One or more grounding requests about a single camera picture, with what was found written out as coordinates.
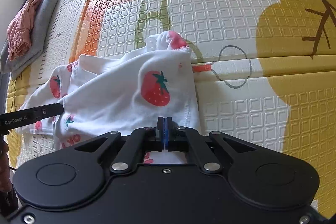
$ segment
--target gray folded garment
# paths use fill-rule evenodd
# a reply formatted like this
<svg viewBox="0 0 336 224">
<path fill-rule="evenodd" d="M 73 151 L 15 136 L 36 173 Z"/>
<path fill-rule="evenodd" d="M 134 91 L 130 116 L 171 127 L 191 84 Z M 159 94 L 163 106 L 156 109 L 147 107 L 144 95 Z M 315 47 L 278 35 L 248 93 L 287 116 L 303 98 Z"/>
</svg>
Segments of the gray folded garment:
<svg viewBox="0 0 336 224">
<path fill-rule="evenodd" d="M 8 58 L 8 41 L 2 48 L 0 55 L 0 72 L 1 74 L 12 74 L 12 80 L 15 80 L 23 70 L 33 63 L 43 52 L 43 45 L 49 22 L 58 0 L 42 0 L 34 19 L 34 28 L 31 31 L 31 48 L 25 55 L 10 61 Z"/>
</svg>

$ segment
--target stack of folded clothes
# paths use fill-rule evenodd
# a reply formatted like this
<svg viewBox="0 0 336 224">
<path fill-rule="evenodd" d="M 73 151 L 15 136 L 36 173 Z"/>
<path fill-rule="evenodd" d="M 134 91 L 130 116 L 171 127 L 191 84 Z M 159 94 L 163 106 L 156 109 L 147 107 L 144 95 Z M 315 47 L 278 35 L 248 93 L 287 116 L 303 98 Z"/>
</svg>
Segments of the stack of folded clothes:
<svg viewBox="0 0 336 224">
<path fill-rule="evenodd" d="M 58 0 L 27 0 L 7 29 L 0 72 L 15 80 L 43 52 L 49 22 Z"/>
</svg>

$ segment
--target screw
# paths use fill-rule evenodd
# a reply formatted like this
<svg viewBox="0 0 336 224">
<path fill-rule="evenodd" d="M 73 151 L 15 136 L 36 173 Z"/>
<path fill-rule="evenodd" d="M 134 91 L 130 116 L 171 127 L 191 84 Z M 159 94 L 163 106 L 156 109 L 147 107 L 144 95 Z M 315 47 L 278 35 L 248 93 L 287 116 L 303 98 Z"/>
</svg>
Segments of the screw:
<svg viewBox="0 0 336 224">
<path fill-rule="evenodd" d="M 169 169 L 169 168 L 164 168 L 164 169 L 162 170 L 162 172 L 165 173 L 165 174 L 170 174 L 170 173 L 172 172 L 172 170 Z"/>
<path fill-rule="evenodd" d="M 31 215 L 25 215 L 23 217 L 23 221 L 27 224 L 33 224 L 35 222 L 35 218 Z"/>
<path fill-rule="evenodd" d="M 204 165 L 204 169 L 207 171 L 217 171 L 221 166 L 215 162 L 208 162 Z"/>
<path fill-rule="evenodd" d="M 300 218 L 299 223 L 300 224 L 308 224 L 309 221 L 310 221 L 310 217 L 309 216 L 303 216 L 303 217 Z"/>
<path fill-rule="evenodd" d="M 124 171 L 128 168 L 128 164 L 124 162 L 116 162 L 112 165 L 114 171 Z"/>
</svg>

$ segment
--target pink folded garment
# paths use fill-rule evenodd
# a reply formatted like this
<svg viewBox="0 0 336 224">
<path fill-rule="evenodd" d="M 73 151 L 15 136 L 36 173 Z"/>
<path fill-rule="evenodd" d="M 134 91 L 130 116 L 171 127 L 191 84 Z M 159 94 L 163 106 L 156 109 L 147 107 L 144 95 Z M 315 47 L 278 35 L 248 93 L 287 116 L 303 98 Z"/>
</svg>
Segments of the pink folded garment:
<svg viewBox="0 0 336 224">
<path fill-rule="evenodd" d="M 36 9 L 42 0 L 27 0 L 7 29 L 8 57 L 13 61 L 31 47 L 30 31 L 34 27 Z"/>
</svg>

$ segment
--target play mat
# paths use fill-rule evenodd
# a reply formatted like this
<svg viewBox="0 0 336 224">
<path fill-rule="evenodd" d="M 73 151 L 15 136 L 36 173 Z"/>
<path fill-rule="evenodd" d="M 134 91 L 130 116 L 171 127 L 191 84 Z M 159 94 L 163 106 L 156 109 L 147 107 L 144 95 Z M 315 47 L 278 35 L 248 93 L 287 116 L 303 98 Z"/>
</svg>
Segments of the play mat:
<svg viewBox="0 0 336 224">
<path fill-rule="evenodd" d="M 7 110 L 17 110 L 56 66 L 80 54 L 117 58 L 151 34 L 174 30 L 193 51 L 202 133 L 219 130 L 308 161 L 320 176 L 315 206 L 330 217 L 335 15 L 336 0 L 59 0 L 43 54 L 10 82 Z M 7 141 L 14 167 L 54 150 L 53 139 L 42 135 L 12 131 Z"/>
</svg>

